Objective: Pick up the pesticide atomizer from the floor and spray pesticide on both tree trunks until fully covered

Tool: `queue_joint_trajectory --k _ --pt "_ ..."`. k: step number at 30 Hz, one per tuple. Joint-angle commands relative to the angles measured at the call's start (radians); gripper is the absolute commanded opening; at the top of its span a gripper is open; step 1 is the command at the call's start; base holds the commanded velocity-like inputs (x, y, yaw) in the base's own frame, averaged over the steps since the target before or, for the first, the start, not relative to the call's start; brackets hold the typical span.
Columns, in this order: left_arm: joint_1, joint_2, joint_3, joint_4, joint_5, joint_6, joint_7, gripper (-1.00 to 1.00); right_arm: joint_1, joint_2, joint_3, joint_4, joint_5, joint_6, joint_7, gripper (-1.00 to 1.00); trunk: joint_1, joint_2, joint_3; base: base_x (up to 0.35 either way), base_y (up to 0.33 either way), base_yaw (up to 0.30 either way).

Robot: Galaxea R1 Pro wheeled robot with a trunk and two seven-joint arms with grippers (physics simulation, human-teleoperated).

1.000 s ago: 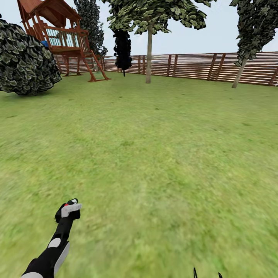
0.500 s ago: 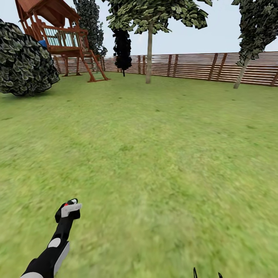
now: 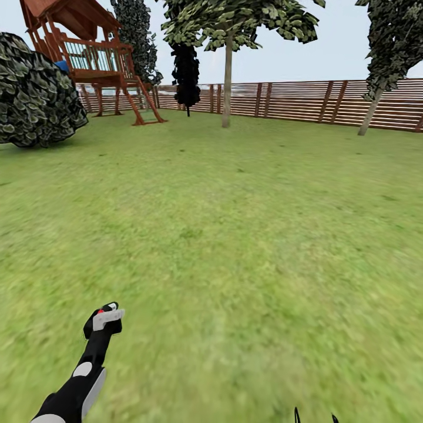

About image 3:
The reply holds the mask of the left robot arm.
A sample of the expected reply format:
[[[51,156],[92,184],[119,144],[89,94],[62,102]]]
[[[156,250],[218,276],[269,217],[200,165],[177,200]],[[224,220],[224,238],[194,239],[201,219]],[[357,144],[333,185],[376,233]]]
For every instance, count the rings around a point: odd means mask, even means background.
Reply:
[[[113,333],[122,330],[125,310],[95,310],[83,327],[88,344],[70,379],[44,401],[30,423],[82,423],[106,378],[102,367]]]

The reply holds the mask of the pesticide atomizer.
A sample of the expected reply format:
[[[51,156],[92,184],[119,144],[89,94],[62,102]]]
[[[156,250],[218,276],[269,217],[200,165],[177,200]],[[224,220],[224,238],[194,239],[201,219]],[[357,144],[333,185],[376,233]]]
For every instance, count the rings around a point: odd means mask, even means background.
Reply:
[[[109,304],[106,304],[106,305],[101,306],[100,307],[100,310],[102,312],[108,312],[110,309],[117,310],[118,309],[118,306],[119,306],[118,303],[116,301],[113,301],[113,302],[111,302]]]

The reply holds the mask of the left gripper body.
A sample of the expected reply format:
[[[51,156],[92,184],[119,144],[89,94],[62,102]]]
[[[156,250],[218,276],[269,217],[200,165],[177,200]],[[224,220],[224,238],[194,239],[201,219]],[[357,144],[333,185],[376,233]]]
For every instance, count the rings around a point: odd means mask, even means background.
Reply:
[[[110,338],[113,333],[119,333],[122,330],[121,319],[108,321],[103,330],[93,330],[93,323],[85,324],[83,327],[85,339],[88,339],[88,344],[95,341],[102,341],[109,346]]]

